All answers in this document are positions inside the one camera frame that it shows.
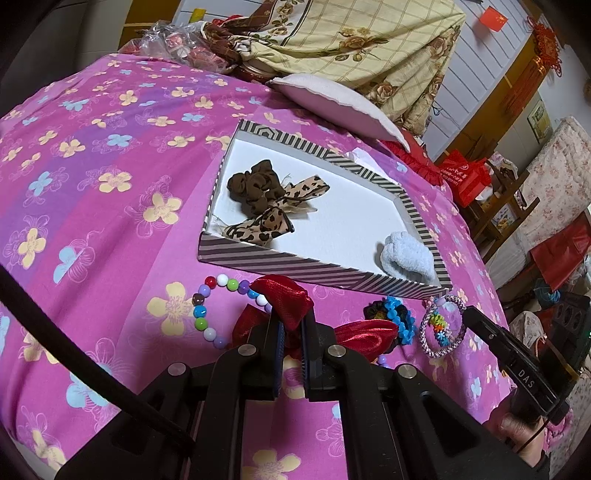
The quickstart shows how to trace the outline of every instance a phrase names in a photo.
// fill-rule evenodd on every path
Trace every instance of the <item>cardboard tray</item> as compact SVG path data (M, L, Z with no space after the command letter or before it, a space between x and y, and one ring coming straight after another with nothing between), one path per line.
M311 173L331 185L309 202L316 212L305 218L288 214L295 232L274 239L270 248L225 238L220 227L220 222L232 225L246 219L244 205L230 198L228 178L264 158L271 160L280 180L289 175L295 184ZM433 254L437 284L390 277L380 269L380 242L402 229ZM327 148L248 120L238 124L220 165L197 257L262 275L406 298L441 296L452 288L437 245L400 185Z

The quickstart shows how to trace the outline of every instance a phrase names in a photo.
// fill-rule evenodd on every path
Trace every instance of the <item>black cable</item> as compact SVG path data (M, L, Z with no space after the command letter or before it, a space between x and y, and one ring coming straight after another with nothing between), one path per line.
M166 435L190 454L194 441L189 434L94 363L51 321L1 264L0 302L35 340L92 390L141 423Z
M550 423L550 419L546 419L546 421L544 422L544 424L540 427L540 429L527 441L525 442L521 447L519 447L519 449L516 451L516 454L519 455L524 449L525 447L527 447L531 442L534 441L534 439L540 434L542 433L542 431L548 426L548 424Z

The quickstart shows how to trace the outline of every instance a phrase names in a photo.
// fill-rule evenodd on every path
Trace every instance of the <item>human hand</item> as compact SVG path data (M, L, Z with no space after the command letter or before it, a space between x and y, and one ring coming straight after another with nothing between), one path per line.
M543 425L544 420L540 418L535 426L530 426L509 413L511 397L512 395L509 395L503 399L500 405L491 412L490 418L484 422L483 426L502 442L507 437L513 440L515 442L513 451L516 452L525 442L535 435ZM519 453L519 456L529 466L534 467L542 457L543 447L544 432L542 431Z

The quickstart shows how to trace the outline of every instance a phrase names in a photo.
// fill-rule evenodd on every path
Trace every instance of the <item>pillow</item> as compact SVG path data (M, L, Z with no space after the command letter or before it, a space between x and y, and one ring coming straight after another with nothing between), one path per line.
M410 152L408 142L392 121L354 90L309 73L276 77L268 85L329 122L358 135L397 141Z

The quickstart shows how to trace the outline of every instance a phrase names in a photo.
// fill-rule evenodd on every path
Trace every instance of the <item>pink bedspread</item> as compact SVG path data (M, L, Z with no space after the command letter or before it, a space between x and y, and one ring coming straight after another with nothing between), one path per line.
M0 260L96 362L141 391L170 363L213 362L220 351L193 327L190 298L207 275L253 280L196 260L218 166L247 118L338 152L361 147L415 201L454 283L453 293L505 325L502 309L449 192L395 158L263 85L140 57L112 55L40 90L0 121ZM363 317L379 297L304 285L318 321ZM229 337L246 296L217 288L207 319ZM418 300L404 304L419 320ZM447 312L459 326L457 311ZM0 305L0 408L11 434L59 468L116 409L66 371ZM509 392L472 333L429 360L418 342L396 348L479 421ZM303 398L286 358L282 395L248 405L243 478L346 477L338 405Z

